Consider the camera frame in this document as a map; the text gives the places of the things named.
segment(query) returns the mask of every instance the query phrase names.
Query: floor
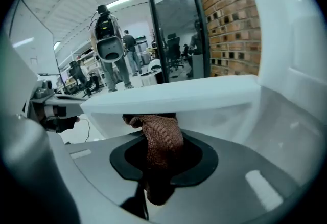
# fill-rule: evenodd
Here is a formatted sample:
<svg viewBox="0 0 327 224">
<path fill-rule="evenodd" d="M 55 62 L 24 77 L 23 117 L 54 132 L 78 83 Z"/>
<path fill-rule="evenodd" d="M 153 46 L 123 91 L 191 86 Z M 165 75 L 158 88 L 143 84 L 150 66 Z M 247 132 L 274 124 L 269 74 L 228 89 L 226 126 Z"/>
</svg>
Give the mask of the floor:
<svg viewBox="0 0 327 224">
<path fill-rule="evenodd" d="M 148 70 L 148 66 L 145 65 L 142 67 L 142 72 L 145 73 Z M 139 74 L 135 77 L 132 74 L 129 75 L 130 81 L 134 87 L 142 87 L 142 81 Z M 120 82 L 116 85 L 118 91 L 125 90 L 125 86 L 123 82 Z M 91 97 L 108 93 L 107 88 L 102 88 L 99 93 L 92 94 Z M 75 95 L 75 97 L 83 98 L 84 93 L 80 92 Z M 81 142 L 89 142 L 89 141 L 98 141 L 103 140 L 104 137 L 100 134 L 100 132 L 94 127 L 94 125 L 89 121 L 85 114 L 79 116 L 80 122 L 74 125 L 73 129 L 68 129 L 63 133 L 60 133 L 64 143 L 70 142 L 72 144 L 81 143 Z"/>
</svg>

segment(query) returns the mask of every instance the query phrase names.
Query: fluorescent light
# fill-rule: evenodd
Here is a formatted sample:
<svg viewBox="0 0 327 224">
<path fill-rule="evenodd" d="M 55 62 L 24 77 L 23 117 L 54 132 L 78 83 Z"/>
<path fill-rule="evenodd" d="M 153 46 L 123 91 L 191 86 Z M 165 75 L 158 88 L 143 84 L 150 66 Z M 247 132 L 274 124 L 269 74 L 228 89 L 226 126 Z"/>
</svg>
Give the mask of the fluorescent light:
<svg viewBox="0 0 327 224">
<path fill-rule="evenodd" d="M 60 45 L 60 42 L 57 41 L 56 44 L 53 46 L 53 50 L 55 50 Z"/>
<path fill-rule="evenodd" d="M 108 4 L 108 5 L 107 5 L 107 8 L 110 9 L 110 8 L 112 8 L 113 6 L 116 6 L 116 5 L 118 5 L 118 4 L 120 4 L 120 3 L 123 3 L 123 2 L 126 2 L 126 1 L 131 1 L 131 0 L 117 0 L 117 1 L 114 1 L 114 2 L 112 2 L 112 3 L 110 3 L 110 4 Z"/>
<path fill-rule="evenodd" d="M 14 47 L 14 48 L 19 47 L 19 46 L 24 45 L 24 44 L 26 44 L 26 43 L 32 42 L 33 40 L 34 40 L 34 38 L 24 39 L 24 40 L 22 40 L 22 41 L 20 41 L 20 42 L 15 43 L 15 44 L 13 45 L 13 47 Z"/>
</svg>

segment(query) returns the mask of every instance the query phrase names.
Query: metal frame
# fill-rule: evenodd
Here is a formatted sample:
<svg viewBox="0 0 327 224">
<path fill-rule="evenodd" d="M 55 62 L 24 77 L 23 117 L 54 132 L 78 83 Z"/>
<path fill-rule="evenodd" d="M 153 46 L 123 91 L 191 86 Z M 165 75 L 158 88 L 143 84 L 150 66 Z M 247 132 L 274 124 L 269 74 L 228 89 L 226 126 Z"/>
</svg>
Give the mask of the metal frame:
<svg viewBox="0 0 327 224">
<path fill-rule="evenodd" d="M 201 0 L 194 0 L 195 6 L 197 9 L 197 13 L 200 19 L 200 27 L 201 27 L 201 36 L 202 36 L 202 45 L 203 45 L 203 68 L 204 68 L 204 77 L 210 76 L 210 53 L 209 53 L 209 37 L 208 37 L 208 30 L 206 26 L 206 18 L 204 15 L 204 10 L 202 6 Z M 163 49 L 162 44 L 158 43 L 160 38 L 160 31 L 159 31 L 159 25 L 158 25 L 158 19 L 155 15 L 155 3 L 154 0 L 149 0 L 150 4 L 150 11 L 152 16 L 152 22 L 154 27 L 154 32 L 157 40 L 157 47 L 158 47 L 158 54 L 160 57 L 160 60 L 163 62 L 163 65 L 161 65 L 162 69 L 162 75 L 163 75 L 163 82 L 168 83 L 169 77 L 167 72 L 167 65 L 165 56 L 163 55 Z"/>
</svg>

